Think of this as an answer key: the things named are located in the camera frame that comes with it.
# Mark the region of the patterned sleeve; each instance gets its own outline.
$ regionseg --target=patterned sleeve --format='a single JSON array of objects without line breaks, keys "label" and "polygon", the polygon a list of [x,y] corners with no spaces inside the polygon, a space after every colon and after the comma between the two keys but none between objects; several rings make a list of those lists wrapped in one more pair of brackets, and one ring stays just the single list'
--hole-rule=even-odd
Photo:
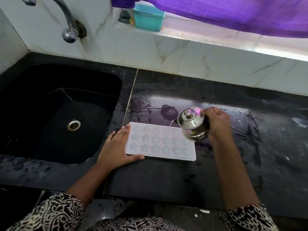
[{"label": "patterned sleeve", "polygon": [[221,218],[227,231],[278,231],[264,205],[229,209]]},{"label": "patterned sleeve", "polygon": [[75,230],[83,218],[83,204],[69,194],[49,197],[34,208],[22,221],[7,231],[21,230]]}]

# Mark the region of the forearm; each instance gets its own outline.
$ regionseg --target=forearm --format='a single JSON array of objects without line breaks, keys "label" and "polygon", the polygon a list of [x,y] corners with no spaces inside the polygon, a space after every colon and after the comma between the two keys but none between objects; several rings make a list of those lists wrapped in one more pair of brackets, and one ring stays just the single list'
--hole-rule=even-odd
[{"label": "forearm", "polygon": [[213,143],[226,209],[260,204],[233,140]]},{"label": "forearm", "polygon": [[80,199],[83,206],[86,207],[99,185],[106,179],[110,172],[110,169],[95,164],[66,193]]}]

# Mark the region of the black and white patterned shirt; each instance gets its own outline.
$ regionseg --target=black and white patterned shirt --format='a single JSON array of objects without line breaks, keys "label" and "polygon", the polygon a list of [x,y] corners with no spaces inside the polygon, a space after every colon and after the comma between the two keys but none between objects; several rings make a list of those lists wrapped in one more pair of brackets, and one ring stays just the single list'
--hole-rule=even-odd
[{"label": "black and white patterned shirt", "polygon": [[[49,197],[33,209],[22,221],[10,227],[9,231],[76,230],[83,218],[84,207],[81,201],[69,194]],[[222,215],[226,229],[278,231],[272,218],[263,205],[251,205],[230,209]],[[117,218],[101,220],[88,231],[184,231],[169,221],[156,217]]]}]

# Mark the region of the person's left hand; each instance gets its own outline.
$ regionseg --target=person's left hand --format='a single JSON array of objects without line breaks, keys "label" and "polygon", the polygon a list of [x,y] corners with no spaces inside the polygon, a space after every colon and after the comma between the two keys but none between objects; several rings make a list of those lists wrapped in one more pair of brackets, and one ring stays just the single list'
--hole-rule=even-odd
[{"label": "person's left hand", "polygon": [[126,155],[125,145],[131,125],[123,126],[117,133],[113,131],[106,139],[96,164],[110,170],[144,159],[144,155]]}]

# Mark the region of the kettle spout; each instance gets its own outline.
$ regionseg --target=kettle spout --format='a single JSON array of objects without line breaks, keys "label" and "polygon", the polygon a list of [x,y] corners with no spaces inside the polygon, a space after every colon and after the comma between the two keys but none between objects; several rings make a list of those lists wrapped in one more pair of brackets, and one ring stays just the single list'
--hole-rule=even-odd
[{"label": "kettle spout", "polygon": [[172,122],[174,122],[175,124],[179,124],[179,123],[177,122],[177,119],[173,120]]}]

